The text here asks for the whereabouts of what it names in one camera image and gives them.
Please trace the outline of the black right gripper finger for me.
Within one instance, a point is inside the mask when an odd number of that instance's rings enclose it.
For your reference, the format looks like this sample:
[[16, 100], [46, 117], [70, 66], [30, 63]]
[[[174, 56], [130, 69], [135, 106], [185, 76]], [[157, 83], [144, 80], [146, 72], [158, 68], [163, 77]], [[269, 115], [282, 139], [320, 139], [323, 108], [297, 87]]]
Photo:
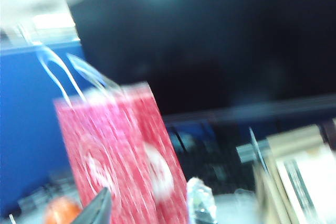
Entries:
[[78, 215], [75, 224], [109, 224], [111, 211], [111, 193], [104, 187]]

